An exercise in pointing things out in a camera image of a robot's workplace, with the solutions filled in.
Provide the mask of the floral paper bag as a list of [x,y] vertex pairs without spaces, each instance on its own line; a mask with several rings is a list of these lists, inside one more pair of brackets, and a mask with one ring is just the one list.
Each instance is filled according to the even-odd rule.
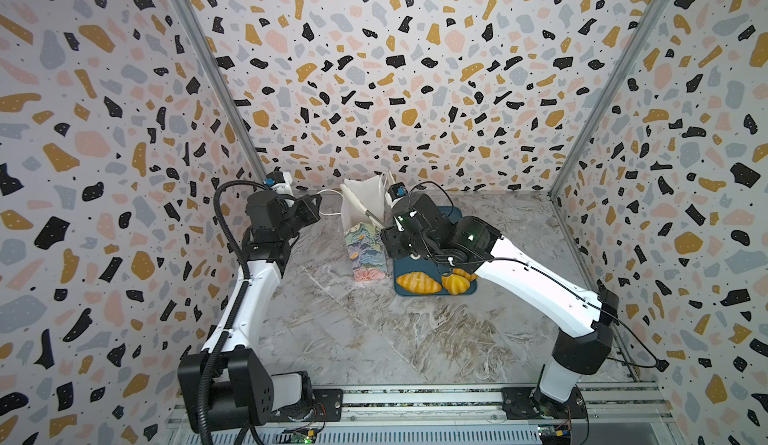
[[338,211],[321,211],[322,217],[341,220],[344,242],[355,282],[365,283],[388,276],[387,259],[381,239],[383,229],[375,227],[350,199],[356,196],[383,223],[385,222],[386,179],[375,175],[364,180],[344,179],[336,189],[322,190],[340,198]]

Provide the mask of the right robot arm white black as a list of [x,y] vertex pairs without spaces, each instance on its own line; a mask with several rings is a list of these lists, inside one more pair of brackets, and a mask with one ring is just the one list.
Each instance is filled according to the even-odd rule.
[[596,374],[613,348],[618,298],[594,292],[549,270],[501,230],[455,206],[440,207],[426,193],[392,177],[346,180],[342,216],[354,242],[370,228],[394,265],[397,291],[407,295],[462,295],[487,280],[511,292],[558,327],[552,353],[532,393],[538,407],[564,405],[577,382]]

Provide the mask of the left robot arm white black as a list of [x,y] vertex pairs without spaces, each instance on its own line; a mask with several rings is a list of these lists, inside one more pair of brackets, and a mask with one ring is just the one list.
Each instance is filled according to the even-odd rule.
[[250,225],[236,239],[224,218],[221,196],[237,184],[224,183],[212,199],[239,266],[235,288],[201,350],[183,357],[177,371],[190,427],[203,444],[213,443],[214,433],[226,430],[237,431],[235,441],[241,444],[271,420],[301,422],[316,414],[308,374],[270,374],[256,347],[292,249],[301,230],[319,221],[322,199],[317,194],[294,197],[250,182]]

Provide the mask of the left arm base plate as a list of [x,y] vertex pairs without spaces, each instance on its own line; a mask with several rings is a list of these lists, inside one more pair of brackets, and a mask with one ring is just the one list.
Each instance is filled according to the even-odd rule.
[[273,412],[269,423],[332,423],[341,420],[344,392],[341,388],[320,388],[302,393],[299,401]]

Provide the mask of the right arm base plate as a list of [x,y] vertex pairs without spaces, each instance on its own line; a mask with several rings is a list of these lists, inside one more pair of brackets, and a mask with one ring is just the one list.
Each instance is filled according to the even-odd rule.
[[508,420],[586,419],[586,402],[578,387],[571,390],[565,402],[558,402],[534,386],[501,389],[502,410]]

